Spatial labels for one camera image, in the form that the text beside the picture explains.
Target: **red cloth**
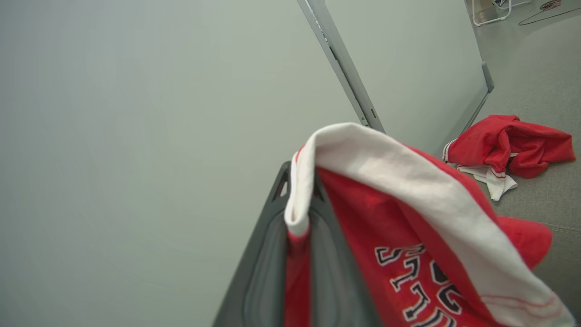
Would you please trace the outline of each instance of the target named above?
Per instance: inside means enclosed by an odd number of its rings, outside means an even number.
[[[439,160],[416,152],[452,175],[472,194],[508,236],[529,268],[537,265],[547,254],[551,231],[546,226],[496,216],[472,179]],[[490,304],[498,299],[494,296],[481,299],[482,296],[476,293],[455,261],[454,254],[442,245],[441,239],[434,236],[437,233],[419,213],[406,203],[370,186],[326,169],[318,168],[317,172],[385,326],[421,326],[418,322],[430,321],[438,310],[441,311],[441,321],[429,326],[500,326],[485,308],[485,303]],[[401,251],[399,257],[385,263],[398,249]],[[393,280],[409,273],[410,266],[406,262],[414,258],[418,262],[418,276],[401,282],[399,289],[395,288]],[[308,233],[303,237],[289,234],[286,264],[285,326],[309,326]],[[421,301],[418,289],[431,301],[418,311],[410,311]],[[416,316],[406,321],[406,310]]]
[[[466,166],[491,165],[506,171],[511,153],[518,153],[510,171],[533,178],[550,162],[575,160],[571,135],[541,125],[521,122],[517,116],[492,115],[462,133],[447,150],[447,161]]]

